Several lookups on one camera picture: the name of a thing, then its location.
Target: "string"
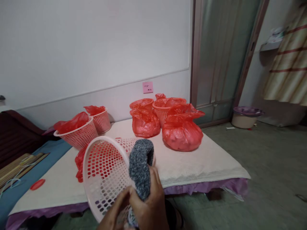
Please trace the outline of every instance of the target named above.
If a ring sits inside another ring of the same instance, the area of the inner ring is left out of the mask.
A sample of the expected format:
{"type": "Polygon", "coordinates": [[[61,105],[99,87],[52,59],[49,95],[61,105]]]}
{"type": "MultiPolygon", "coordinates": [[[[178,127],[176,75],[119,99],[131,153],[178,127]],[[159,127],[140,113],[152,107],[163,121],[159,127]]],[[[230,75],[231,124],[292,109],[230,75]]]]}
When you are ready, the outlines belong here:
{"type": "MultiPolygon", "coordinates": [[[[30,157],[33,157],[33,155],[30,155],[30,156],[24,158],[24,159],[19,163],[19,165],[23,165],[23,162],[24,162],[26,159],[30,158],[30,157]]],[[[2,190],[1,190],[1,193],[0,193],[0,200],[1,200],[1,197],[2,197],[2,194],[3,194],[3,192],[4,192],[4,189],[5,189],[6,185],[7,185],[8,183],[11,182],[10,187],[8,187],[9,189],[12,189],[12,188],[17,187],[17,186],[20,184],[21,179],[16,178],[16,177],[17,177],[25,168],[27,168],[27,167],[29,167],[29,166],[31,166],[31,165],[35,165],[35,164],[36,164],[36,162],[34,162],[34,163],[32,163],[32,164],[29,164],[29,165],[24,165],[24,166],[21,168],[21,170],[16,174],[16,176],[14,176],[13,179],[10,179],[10,180],[8,180],[8,181],[5,183],[5,185],[3,186],[2,190]]]]}

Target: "tile floor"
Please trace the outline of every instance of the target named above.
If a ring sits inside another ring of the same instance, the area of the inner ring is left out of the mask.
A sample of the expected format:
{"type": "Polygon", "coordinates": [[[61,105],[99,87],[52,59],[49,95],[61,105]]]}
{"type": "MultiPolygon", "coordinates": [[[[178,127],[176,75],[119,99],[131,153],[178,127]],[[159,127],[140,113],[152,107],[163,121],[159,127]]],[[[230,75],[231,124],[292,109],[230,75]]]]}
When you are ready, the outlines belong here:
{"type": "MultiPolygon", "coordinates": [[[[226,123],[203,132],[232,155],[251,175],[245,202],[224,192],[223,200],[204,194],[168,199],[182,212],[187,230],[307,229],[307,127],[279,128],[258,122],[252,131],[226,123]]],[[[90,210],[81,218],[63,214],[53,230],[91,230],[97,223],[90,210]]]]}

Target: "trash bin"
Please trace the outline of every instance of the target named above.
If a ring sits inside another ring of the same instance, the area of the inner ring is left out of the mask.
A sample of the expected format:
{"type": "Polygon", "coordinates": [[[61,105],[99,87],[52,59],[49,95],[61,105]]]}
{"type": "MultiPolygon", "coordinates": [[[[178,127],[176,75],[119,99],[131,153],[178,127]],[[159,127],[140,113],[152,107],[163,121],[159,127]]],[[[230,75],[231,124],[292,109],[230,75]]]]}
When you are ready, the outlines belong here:
{"type": "Polygon", "coordinates": [[[248,129],[253,127],[257,117],[263,115],[260,109],[248,106],[238,106],[233,108],[232,125],[237,128],[248,129]]]}

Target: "hand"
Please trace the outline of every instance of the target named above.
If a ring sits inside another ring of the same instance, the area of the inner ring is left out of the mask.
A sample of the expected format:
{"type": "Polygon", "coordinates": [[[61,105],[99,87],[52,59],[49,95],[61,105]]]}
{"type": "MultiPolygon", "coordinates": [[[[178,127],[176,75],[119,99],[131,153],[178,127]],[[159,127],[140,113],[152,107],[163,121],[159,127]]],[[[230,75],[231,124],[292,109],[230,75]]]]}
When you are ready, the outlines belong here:
{"type": "Polygon", "coordinates": [[[156,167],[149,167],[150,195],[143,202],[134,188],[130,187],[130,205],[140,230],[169,230],[167,223],[164,191],[156,167]]]}
{"type": "Polygon", "coordinates": [[[129,204],[129,189],[125,188],[116,198],[112,207],[108,210],[97,230],[114,230],[118,214],[129,204]]]}

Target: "curtain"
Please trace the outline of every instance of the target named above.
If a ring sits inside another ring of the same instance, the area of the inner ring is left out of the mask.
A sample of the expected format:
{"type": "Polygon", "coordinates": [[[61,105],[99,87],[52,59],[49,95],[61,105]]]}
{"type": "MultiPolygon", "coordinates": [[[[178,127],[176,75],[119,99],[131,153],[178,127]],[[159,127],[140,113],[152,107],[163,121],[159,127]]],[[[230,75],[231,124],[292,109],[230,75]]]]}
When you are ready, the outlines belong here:
{"type": "Polygon", "coordinates": [[[307,106],[307,4],[289,26],[266,81],[263,98],[307,106]]]}

